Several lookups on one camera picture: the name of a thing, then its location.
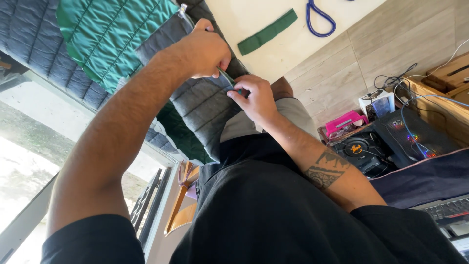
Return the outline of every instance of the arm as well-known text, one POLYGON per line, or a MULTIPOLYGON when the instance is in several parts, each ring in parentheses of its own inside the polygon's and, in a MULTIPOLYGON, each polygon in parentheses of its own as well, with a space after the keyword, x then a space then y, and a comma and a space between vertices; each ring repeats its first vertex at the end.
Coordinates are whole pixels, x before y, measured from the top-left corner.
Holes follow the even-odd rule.
POLYGON ((158 52, 96 114, 68 156, 53 189, 48 236, 79 219, 117 214, 130 219, 121 178, 173 91, 188 78, 219 76, 231 54, 201 19, 180 42, 158 52))
POLYGON ((364 205, 386 205, 357 168, 277 111, 267 81, 257 76, 236 81, 235 90, 249 90, 249 97, 236 92, 228 92, 228 96, 275 138, 314 186, 347 212, 364 205))

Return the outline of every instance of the hand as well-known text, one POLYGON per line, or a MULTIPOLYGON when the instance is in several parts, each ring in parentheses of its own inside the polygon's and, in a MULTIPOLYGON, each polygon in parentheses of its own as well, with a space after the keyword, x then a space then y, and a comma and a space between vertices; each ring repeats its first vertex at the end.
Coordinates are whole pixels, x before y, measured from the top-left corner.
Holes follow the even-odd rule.
POLYGON ((236 91, 245 89, 251 93, 247 99, 235 91, 229 91, 227 95, 243 109, 252 121, 264 127, 275 120, 279 112, 268 81, 255 75, 244 75, 237 78, 235 82, 237 82, 234 86, 236 91))
POLYGON ((228 44, 213 32, 212 23, 202 18, 191 34, 187 35, 168 49, 178 54, 183 66, 192 78, 218 78, 222 70, 228 68, 231 53, 228 44))

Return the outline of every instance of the blue cable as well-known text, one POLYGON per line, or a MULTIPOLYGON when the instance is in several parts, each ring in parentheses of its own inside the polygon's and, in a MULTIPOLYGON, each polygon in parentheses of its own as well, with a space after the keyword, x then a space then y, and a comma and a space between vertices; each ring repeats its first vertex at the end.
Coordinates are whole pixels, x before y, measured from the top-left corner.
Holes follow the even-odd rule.
POLYGON ((332 35, 335 32, 335 29, 337 28, 336 22, 332 19, 332 17, 330 15, 324 13, 321 9, 318 8, 314 4, 314 0, 308 0, 308 1, 309 2, 306 4, 306 23, 308 25, 308 28, 310 29, 311 33, 313 33, 313 35, 315 35, 317 37, 320 37, 320 38, 329 37, 330 35, 332 35), (332 25, 331 31, 329 31, 326 34, 321 34, 321 33, 317 32, 316 30, 313 29, 313 26, 311 25, 311 9, 313 9, 314 12, 318 13, 320 16, 322 16, 323 18, 325 18, 326 20, 328 20, 331 23, 331 25, 332 25))
MULTIPOLYGON (((446 100, 450 100, 450 101, 453 101, 455 103, 458 103, 458 104, 462 104, 464 106, 467 106, 469 107, 469 105, 465 104, 465 103, 461 103, 459 101, 456 101, 456 100, 453 100, 453 99, 450 99, 450 98, 446 98, 444 96, 440 96, 440 95, 436 95, 436 94, 429 94, 429 95, 420 95, 420 96, 417 96, 415 98, 413 98, 412 100, 415 100, 417 98, 422 98, 422 97, 440 97, 440 98, 443 98, 443 99, 446 99, 446 100)), ((404 126, 407 128, 407 131, 409 132, 409 135, 414 139, 415 143, 417 144, 417 147, 418 147, 418 150, 420 150, 420 153, 422 153, 422 155, 424 156, 424 159, 427 159, 427 155, 425 155, 425 153, 423 152, 423 150, 420 148, 417 140, 415 139, 415 137, 412 135, 412 132, 410 132, 410 129, 409 127, 407 126, 406 124, 406 121, 404 120, 404 114, 403 114, 403 110, 404 108, 401 109, 401 117, 402 117, 402 122, 404 123, 404 126)))

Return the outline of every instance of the person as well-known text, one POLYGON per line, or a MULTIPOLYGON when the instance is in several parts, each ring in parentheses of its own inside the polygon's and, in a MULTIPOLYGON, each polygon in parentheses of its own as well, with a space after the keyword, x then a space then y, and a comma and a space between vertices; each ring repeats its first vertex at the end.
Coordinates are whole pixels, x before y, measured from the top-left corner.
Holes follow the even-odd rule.
MULTIPOLYGON (((200 20, 96 114, 53 188, 41 263, 145 263, 121 177, 173 91, 228 67, 229 48, 212 31, 200 20)), ((201 170, 197 216, 170 263, 465 262, 426 213, 388 207, 310 135, 312 120, 284 79, 236 82, 250 94, 227 93, 243 112, 222 133, 222 162, 201 170)))

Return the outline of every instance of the keyboard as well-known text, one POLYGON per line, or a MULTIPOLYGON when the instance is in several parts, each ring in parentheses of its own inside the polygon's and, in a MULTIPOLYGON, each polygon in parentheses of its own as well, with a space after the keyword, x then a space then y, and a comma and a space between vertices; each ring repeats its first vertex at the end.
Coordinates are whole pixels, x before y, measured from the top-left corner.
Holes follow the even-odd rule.
POLYGON ((419 209, 429 213, 434 220, 453 218, 469 214, 469 199, 463 198, 435 206, 419 209))

